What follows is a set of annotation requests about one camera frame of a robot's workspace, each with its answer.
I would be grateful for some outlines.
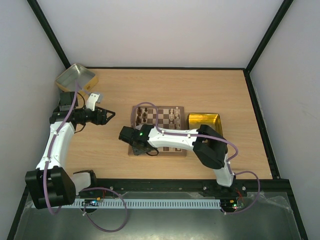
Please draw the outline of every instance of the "metal tray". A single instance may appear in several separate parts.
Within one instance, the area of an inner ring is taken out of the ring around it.
[[[220,115],[217,113],[190,113],[187,123],[189,129],[198,129],[201,124],[206,124],[223,136]]]
[[[57,85],[62,89],[63,91],[74,91],[75,90],[75,81],[79,83],[80,86],[84,87],[88,85],[88,83],[92,80],[98,80],[96,77],[96,74],[93,71],[90,71],[89,69],[85,68],[84,66],[81,66],[80,64],[73,64],[71,67],[69,67],[67,70],[65,70],[56,80],[55,82]]]

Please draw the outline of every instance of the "robotic arm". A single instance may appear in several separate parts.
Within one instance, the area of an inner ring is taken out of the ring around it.
[[[213,169],[219,185],[225,187],[232,185],[234,175],[227,164],[227,144],[210,138],[194,136],[202,135],[224,139],[210,126],[203,124],[199,129],[192,130],[163,129],[159,127],[159,130],[155,126],[147,124],[138,125],[136,128],[124,126],[120,132],[119,139],[132,146],[135,155],[149,153],[159,147],[193,151],[203,165]]]
[[[60,102],[53,111],[50,121],[50,135],[43,153],[43,157],[36,166],[36,170],[28,171],[25,175],[25,182],[29,189],[33,203],[37,209],[47,207],[44,186],[43,173],[46,161],[49,160],[47,170],[47,191],[49,201],[52,207],[70,205],[74,202],[76,195],[84,188],[95,185],[96,176],[92,170],[76,172],[70,178],[65,172],[67,152],[71,138],[75,134],[78,124],[85,126],[86,123],[95,125],[105,125],[115,116],[113,111],[96,106],[102,99],[99,93],[91,93],[85,106],[72,110],[69,118],[63,127],[57,132],[57,129],[66,118],[72,105],[75,92],[63,92],[60,94]]]

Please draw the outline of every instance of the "chessboard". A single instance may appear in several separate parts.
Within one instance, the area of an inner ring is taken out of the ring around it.
[[[158,126],[164,129],[185,130],[185,108],[183,106],[158,106]],[[140,106],[136,109],[134,128],[141,124],[156,125],[156,110],[151,106]],[[187,151],[175,147],[159,147],[158,157],[185,157]],[[129,156],[134,156],[131,146],[128,150]],[[156,155],[156,151],[149,152],[150,155]]]

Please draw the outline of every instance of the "black metal frame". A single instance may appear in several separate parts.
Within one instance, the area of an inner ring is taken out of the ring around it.
[[[34,14],[38,18],[43,30],[47,34],[48,38],[50,39],[54,49],[56,50],[57,54],[59,55],[62,63],[64,64],[65,68],[70,67],[70,63],[60,46],[53,30],[51,29],[44,13],[42,12],[37,0],[27,0],[32,8]],[[290,5],[292,4],[293,0],[284,0],[277,11],[274,19],[272,20],[269,28],[267,29],[265,35],[263,36],[260,44],[258,45],[255,53],[253,54],[249,64],[246,68],[243,67],[88,67],[91,69],[157,69],[157,70],[241,70],[243,71],[245,81],[247,84],[248,92],[251,98],[253,110],[256,116],[256,121],[259,127],[260,135],[262,138],[262,142],[264,145],[265,153],[268,159],[270,171],[272,174],[272,178],[270,180],[260,180],[261,190],[264,192],[285,192],[288,196],[289,203],[293,210],[293,214],[295,217],[295,221],[302,239],[307,240],[307,233],[304,228],[299,209],[290,185],[289,180],[281,179],[280,173],[278,170],[278,166],[275,160],[275,156],[270,144],[270,140],[268,137],[268,133],[266,130],[265,122],[262,117],[262,113],[260,110],[260,106],[257,100],[257,96],[255,93],[255,89],[253,87],[253,83],[250,77],[250,72],[252,71],[253,67],[257,63],[259,57],[261,56],[262,52],[264,51],[265,47],[267,46],[269,40],[271,39],[272,35],[276,31],[278,25],[280,24],[281,20],[285,16],[286,12],[288,11]],[[256,192],[258,188],[258,183],[256,180],[238,180],[236,179],[235,184],[237,186],[245,186],[247,192]],[[217,196],[220,195],[218,198],[223,199],[224,196],[221,195],[221,191],[225,191],[217,184],[216,180],[212,179],[202,179],[202,180],[163,180],[163,179],[98,179],[98,185],[106,188],[113,187],[113,189],[117,192],[159,192],[159,191],[166,191],[166,192],[180,192],[180,191],[188,191],[188,192],[198,192],[202,193],[205,196]],[[233,198],[233,196],[229,195],[226,192],[226,198]],[[13,220],[9,235],[7,239],[14,239],[16,234],[19,221],[21,218],[21,214],[25,207],[25,203],[28,196],[28,190],[26,189],[22,195],[20,204],[18,206],[15,218]]]

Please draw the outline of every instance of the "white wall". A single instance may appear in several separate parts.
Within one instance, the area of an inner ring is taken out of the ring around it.
[[[251,77],[282,178],[319,239],[320,1],[295,0]]]
[[[0,239],[16,214],[25,174],[39,162],[64,67],[26,0],[0,7]]]
[[[282,0],[39,0],[71,63],[243,67]]]

